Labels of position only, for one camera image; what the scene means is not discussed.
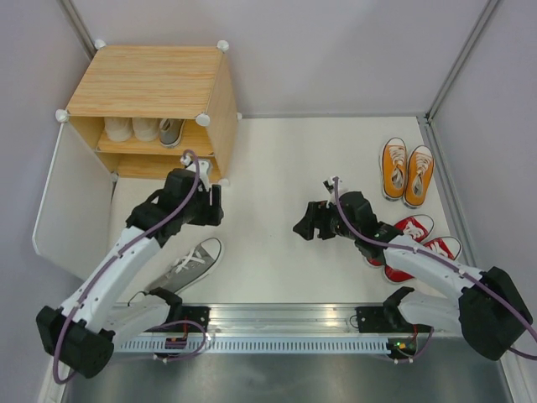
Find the gray sneaker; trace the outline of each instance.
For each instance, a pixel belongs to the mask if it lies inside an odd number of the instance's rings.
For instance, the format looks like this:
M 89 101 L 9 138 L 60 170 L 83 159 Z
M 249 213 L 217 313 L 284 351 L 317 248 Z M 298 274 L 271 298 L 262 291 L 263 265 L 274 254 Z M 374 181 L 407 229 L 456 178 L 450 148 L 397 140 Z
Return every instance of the gray sneaker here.
M 146 287 L 146 291 L 157 287 L 178 293 L 209 275 L 220 263 L 224 245 L 219 239 L 209 238 L 169 266 L 167 273 Z

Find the gray wall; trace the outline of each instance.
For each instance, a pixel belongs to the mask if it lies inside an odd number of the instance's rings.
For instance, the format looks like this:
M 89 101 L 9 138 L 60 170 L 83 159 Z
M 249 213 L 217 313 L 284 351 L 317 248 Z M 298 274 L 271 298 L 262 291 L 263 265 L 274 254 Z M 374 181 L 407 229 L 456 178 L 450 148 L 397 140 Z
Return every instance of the gray wall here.
M 535 21 L 535 0 L 503 2 L 435 121 L 478 260 L 507 270 L 537 317 Z
M 88 59 L 54 1 L 0 5 L 0 400 L 35 401 L 49 357 L 35 315 L 79 280 L 35 255 L 32 227 L 63 107 Z
M 240 112 L 427 110 L 486 0 L 73 0 L 108 44 L 231 45 Z

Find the red sneaker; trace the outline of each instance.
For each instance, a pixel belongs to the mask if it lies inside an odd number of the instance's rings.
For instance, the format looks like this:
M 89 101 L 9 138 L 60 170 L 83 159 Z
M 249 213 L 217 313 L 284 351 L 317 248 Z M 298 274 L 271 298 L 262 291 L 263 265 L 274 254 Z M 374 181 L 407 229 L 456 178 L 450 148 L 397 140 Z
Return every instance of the red sneaker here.
M 423 246 L 451 260 L 458 258 L 462 249 L 459 240 L 453 237 L 434 238 Z M 414 278 L 401 270 L 392 269 L 389 266 L 384 267 L 384 276 L 390 283 L 395 284 L 400 284 Z
M 409 235 L 416 242 L 423 242 L 427 239 L 435 226 L 435 222 L 425 214 L 406 217 L 394 225 L 397 229 L 403 231 L 405 235 Z M 375 259 L 365 259 L 366 263 L 371 267 L 380 267 L 383 264 Z

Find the white shoelace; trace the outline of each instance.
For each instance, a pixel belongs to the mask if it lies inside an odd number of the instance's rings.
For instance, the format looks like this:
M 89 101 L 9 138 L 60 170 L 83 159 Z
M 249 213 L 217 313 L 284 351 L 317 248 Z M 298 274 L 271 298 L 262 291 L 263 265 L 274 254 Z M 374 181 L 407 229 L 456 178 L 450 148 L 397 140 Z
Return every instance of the white shoelace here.
M 392 173 L 392 182 L 395 187 L 401 188 L 404 185 L 403 172 L 399 168 L 404 166 L 405 152 L 403 147 L 392 146 L 389 149 L 389 156 L 394 164 L 394 172 Z
M 416 155 L 416 164 L 418 166 L 416 173 L 416 179 L 414 180 L 413 190 L 416 196 L 421 196 L 423 192 L 423 174 L 429 169 L 429 165 L 432 162 L 432 158 L 425 154 Z
M 423 237 L 425 231 L 421 228 L 416 227 L 411 221 L 408 221 L 406 223 L 406 227 L 404 227 L 403 233 L 405 235 L 409 235 L 412 239 L 417 239 Z
M 442 249 L 442 247 L 437 242 L 433 242 L 427 248 L 429 248 L 433 252 L 437 252 L 438 254 L 441 254 L 445 258 L 448 258 L 448 259 L 450 258 L 450 255 L 447 254 L 447 252 L 444 249 Z
M 186 256 L 183 256 L 182 258 L 177 259 L 172 264 L 172 273 L 177 274 L 185 268 L 189 269 L 188 267 L 186 267 L 186 265 L 189 262 L 197 262 L 197 263 L 204 264 L 205 260 L 201 258 L 201 254 L 196 251 L 196 248 L 192 248 Z

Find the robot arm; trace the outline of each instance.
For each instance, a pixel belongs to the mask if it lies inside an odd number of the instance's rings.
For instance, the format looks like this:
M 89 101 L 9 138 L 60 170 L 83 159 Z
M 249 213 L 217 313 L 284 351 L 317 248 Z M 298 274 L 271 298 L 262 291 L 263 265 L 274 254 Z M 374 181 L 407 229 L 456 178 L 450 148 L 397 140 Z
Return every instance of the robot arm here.
M 418 253 L 425 249 L 397 228 L 379 222 L 369 201 L 359 191 L 340 191 L 334 197 L 336 178 L 325 182 L 332 194 L 330 201 L 311 201 L 304 218 L 293 231 L 305 240 L 314 237 L 329 239 L 335 236 L 349 238 L 366 257 L 402 270 L 438 290 L 445 297 L 428 296 L 413 288 L 402 287 L 383 304 L 388 322 L 404 321 L 424 324 L 436 329 L 461 334 L 482 356 L 497 360 L 525 331 L 524 326 L 498 301 L 477 285 L 459 275 L 465 272 L 506 300 L 527 322 L 533 318 L 509 275 L 493 267 L 489 271 L 466 266 L 436 255 L 435 259 Z M 357 237 L 341 218 L 336 203 L 348 222 L 362 235 Z M 446 268 L 442 260 L 454 264 L 459 272 Z
M 151 327 L 180 318 L 182 300 L 161 288 L 151 290 L 142 301 L 128 309 L 112 311 L 112 308 L 134 276 L 183 224 L 220 225 L 223 218 L 220 186 L 209 186 L 210 161 L 200 160 L 199 166 L 200 184 L 177 215 L 135 242 L 145 231 L 166 219 L 186 198 L 194 184 L 195 164 L 170 172 L 164 188 L 133 209 L 119 240 L 84 284 L 58 309 L 45 306 L 39 312 L 36 322 L 47 353 L 54 355 L 61 328 L 73 309 L 76 313 L 67 328 L 60 361 L 87 378 L 105 367 L 115 345 L 121 345 Z M 109 264 L 106 271 L 98 275 L 105 264 Z M 85 291 L 88 294 L 80 303 Z

